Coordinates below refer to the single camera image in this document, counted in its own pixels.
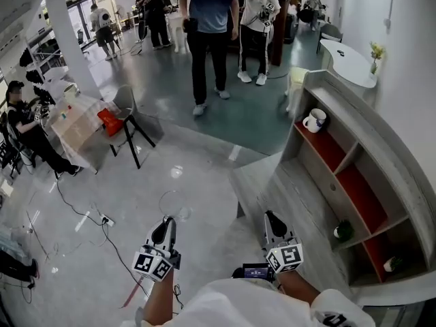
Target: white t-shirt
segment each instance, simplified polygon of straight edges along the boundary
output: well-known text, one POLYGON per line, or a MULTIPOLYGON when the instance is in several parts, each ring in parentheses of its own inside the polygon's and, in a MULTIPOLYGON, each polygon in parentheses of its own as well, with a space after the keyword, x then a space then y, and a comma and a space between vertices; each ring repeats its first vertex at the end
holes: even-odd
POLYGON ((279 0, 245 0, 244 14, 240 23, 255 31, 269 33, 270 27, 265 26, 265 24, 257 18, 263 6, 268 5, 268 3, 274 5, 274 10, 280 10, 279 0))
POLYGON ((101 29, 102 27, 100 26, 100 15, 101 14, 108 14, 109 12, 107 11, 106 8, 97 8, 90 16, 89 19, 91 20, 91 24, 95 25, 94 26, 94 32, 97 32, 99 29, 101 29))
MULTIPOLYGON (((336 290, 311 306, 279 293, 264 280, 225 279, 204 286, 165 327, 375 327, 373 319, 336 290)), ((145 321, 142 327, 149 327, 145 321)), ((135 326, 124 322, 121 327, 135 326)))

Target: blue t-shirt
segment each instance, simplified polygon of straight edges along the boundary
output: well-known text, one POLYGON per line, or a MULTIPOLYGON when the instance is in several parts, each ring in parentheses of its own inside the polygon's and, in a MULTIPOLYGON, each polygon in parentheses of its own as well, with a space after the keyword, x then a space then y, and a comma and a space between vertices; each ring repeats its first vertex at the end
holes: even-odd
POLYGON ((225 33, 232 0, 191 0, 189 16, 198 20, 202 33, 225 33))

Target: hand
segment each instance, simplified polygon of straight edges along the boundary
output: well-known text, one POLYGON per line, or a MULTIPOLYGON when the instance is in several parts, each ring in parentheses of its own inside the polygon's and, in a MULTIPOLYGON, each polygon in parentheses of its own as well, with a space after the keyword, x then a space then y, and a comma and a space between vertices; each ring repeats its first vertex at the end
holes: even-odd
POLYGON ((238 36, 239 36, 238 28, 233 28, 233 30, 232 30, 232 41, 236 40, 238 38, 238 36))

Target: floor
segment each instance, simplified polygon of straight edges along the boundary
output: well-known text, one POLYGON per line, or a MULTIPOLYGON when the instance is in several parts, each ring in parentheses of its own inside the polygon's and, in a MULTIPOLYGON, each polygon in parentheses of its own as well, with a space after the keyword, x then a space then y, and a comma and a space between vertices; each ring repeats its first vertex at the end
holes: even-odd
MULTIPOLYGON (((166 121, 143 119, 142 126, 157 146, 152 149, 135 134, 140 170, 125 144, 117 157, 106 149, 96 175, 88 170, 76 177, 65 175, 59 188, 78 212, 89 212, 98 220, 99 211, 114 220, 109 237, 128 266, 147 231, 163 217, 159 206, 164 211, 177 204, 190 208, 190 218, 178 222, 176 242, 182 253, 176 282, 186 303, 205 283, 228 278, 243 262, 262 261, 246 221, 236 220, 238 201, 228 172, 263 155, 166 121), (167 191, 178 193, 162 198, 167 191)), ((39 161, 33 176, 23 168, 12 188, 0 223, 12 229, 14 238, 38 260, 41 274, 30 305, 19 287, 0 283, 15 325, 120 326, 123 320, 132 320, 144 304, 143 292, 138 290, 127 307, 118 309, 135 283, 112 245, 104 242, 102 229, 63 203, 48 165, 39 161), (29 219, 33 234, 28 233, 29 219)), ((19 284, 5 276, 0 281, 19 284)), ((143 286, 150 291, 151 282, 144 280, 143 286)), ((24 295, 28 300, 29 290, 24 295)))
MULTIPOLYGON (((321 67, 316 55, 318 34, 302 23, 296 40, 285 45, 280 67, 270 67, 270 79, 264 87, 244 84, 237 78, 238 55, 227 58, 227 90, 232 95, 222 101, 213 91, 214 71, 211 58, 206 61, 208 79, 208 108, 198 119, 192 116, 191 55, 176 54, 174 49, 153 51, 149 36, 138 56, 128 52, 134 46, 132 31, 123 34, 122 57, 105 61, 104 53, 96 45, 88 49, 91 72, 102 93, 112 97, 122 84, 130 84, 140 110, 152 117, 167 120, 203 134, 272 155, 282 150, 290 128, 285 111, 287 76, 290 66, 310 70, 321 67)), ((258 62, 249 59, 249 73, 257 74, 258 62)))

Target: black chair leg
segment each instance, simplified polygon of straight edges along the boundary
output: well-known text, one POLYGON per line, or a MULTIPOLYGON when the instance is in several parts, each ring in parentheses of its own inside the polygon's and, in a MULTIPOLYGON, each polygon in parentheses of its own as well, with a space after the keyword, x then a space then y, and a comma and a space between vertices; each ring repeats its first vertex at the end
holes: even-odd
POLYGON ((111 145, 111 144, 109 144, 109 145, 110 145, 110 150, 112 150, 112 152, 113 152, 114 156, 116 157, 116 151, 115 151, 115 148, 114 148, 114 146, 113 146, 113 145, 111 145))
POLYGON ((130 145, 131 154, 134 156, 136 166, 138 167, 138 169, 140 169, 141 165, 139 164, 138 157, 136 156, 136 153, 135 153, 134 144, 132 143, 131 138, 130 138, 129 129, 127 128, 127 121, 124 122, 123 126, 124 126, 125 136, 127 137, 127 141, 129 142, 129 145, 130 145))
POLYGON ((150 143, 150 145, 155 148, 156 144, 146 135, 146 133, 144 132, 144 130, 137 124, 136 120, 134 117, 129 117, 129 120, 131 121, 131 123, 133 124, 133 126, 142 134, 142 136, 147 140, 148 143, 150 143))

